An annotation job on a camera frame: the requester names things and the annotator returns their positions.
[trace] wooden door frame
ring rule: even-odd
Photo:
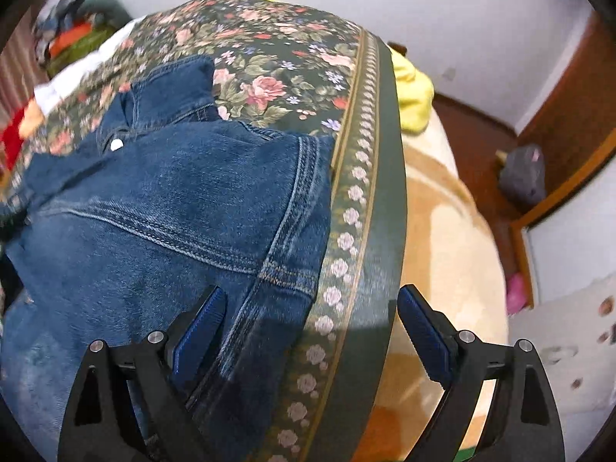
[[[574,175],[569,177],[530,212],[511,223],[511,239],[518,265],[520,266],[520,272],[524,278],[529,307],[534,307],[536,294],[534,294],[533,290],[531,263],[529,262],[529,253],[526,246],[528,229],[541,222],[541,220],[554,213],[573,198],[611,160],[614,154],[616,154],[616,128],[612,129],[601,146],[593,152],[591,157]]]

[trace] yellow cloth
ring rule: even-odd
[[[430,78],[416,69],[406,57],[391,48],[389,50],[395,74],[395,88],[398,92],[400,126],[403,131],[420,134],[426,129],[430,120],[434,87]]]

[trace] clothing pile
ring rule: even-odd
[[[118,0],[59,0],[36,22],[36,60],[53,77],[96,50],[130,20]]]
[[[155,67],[71,154],[35,154],[1,211],[24,290],[0,392],[46,460],[89,343],[139,342],[208,285],[227,307],[186,406],[213,460],[244,460],[269,426],[325,255],[334,139],[223,120],[213,75],[205,55]]]

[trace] white button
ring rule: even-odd
[[[120,139],[113,139],[112,143],[109,144],[109,149],[111,149],[112,151],[116,151],[121,147],[124,147],[124,143]]]

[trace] orange cloth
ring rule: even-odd
[[[85,35],[89,34],[92,30],[92,25],[89,22],[78,24],[64,33],[61,33],[54,42],[49,46],[49,55],[51,58],[55,58],[60,55],[65,48],[70,47],[77,40],[82,39]]]
[[[27,139],[37,131],[44,121],[45,117],[36,103],[36,99],[30,99],[23,114],[23,120],[19,124],[19,137],[24,140]]]

